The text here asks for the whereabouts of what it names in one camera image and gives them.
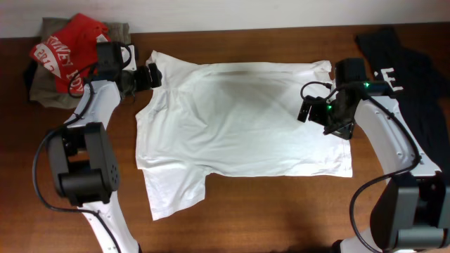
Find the white t-shirt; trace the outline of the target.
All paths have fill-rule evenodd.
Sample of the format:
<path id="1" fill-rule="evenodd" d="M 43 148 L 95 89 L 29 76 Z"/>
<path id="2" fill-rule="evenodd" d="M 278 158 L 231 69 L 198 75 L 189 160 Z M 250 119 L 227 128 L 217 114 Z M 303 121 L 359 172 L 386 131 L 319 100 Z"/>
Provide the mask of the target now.
<path id="1" fill-rule="evenodd" d="M 154 220 L 204 200 L 210 174 L 352 175 L 348 141 L 297 118 L 303 93 L 324 97 L 332 65 L 195 64 L 153 51 L 162 84 L 136 115 L 136 165 Z"/>

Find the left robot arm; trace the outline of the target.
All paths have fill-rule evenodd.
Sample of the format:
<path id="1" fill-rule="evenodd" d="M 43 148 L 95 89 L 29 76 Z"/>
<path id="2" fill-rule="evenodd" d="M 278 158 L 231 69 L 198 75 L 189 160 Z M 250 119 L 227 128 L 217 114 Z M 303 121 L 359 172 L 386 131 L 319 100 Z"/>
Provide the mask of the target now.
<path id="1" fill-rule="evenodd" d="M 120 104 L 120 90 L 107 76 L 90 77 L 74 114 L 44 140 L 57 193 L 82 214 L 103 252 L 140 252 L 118 200 L 119 165 L 106 128 Z"/>

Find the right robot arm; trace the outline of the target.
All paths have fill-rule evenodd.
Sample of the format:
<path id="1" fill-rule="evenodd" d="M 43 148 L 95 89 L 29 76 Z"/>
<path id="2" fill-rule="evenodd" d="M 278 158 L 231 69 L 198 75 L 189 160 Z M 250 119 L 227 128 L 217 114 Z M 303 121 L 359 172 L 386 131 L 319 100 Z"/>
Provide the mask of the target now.
<path id="1" fill-rule="evenodd" d="M 449 175 L 419 146 L 404 121 L 396 93 L 387 82 L 324 85 L 326 97 L 302 95 L 298 120 L 316 122 L 324 134 L 349 140 L 355 125 L 368 137 L 383 174 L 352 196 L 353 238 L 338 240 L 332 252 L 425 252 L 449 246 Z M 368 187 L 387 185 L 371 211 L 370 226 L 359 231 L 356 199 Z"/>

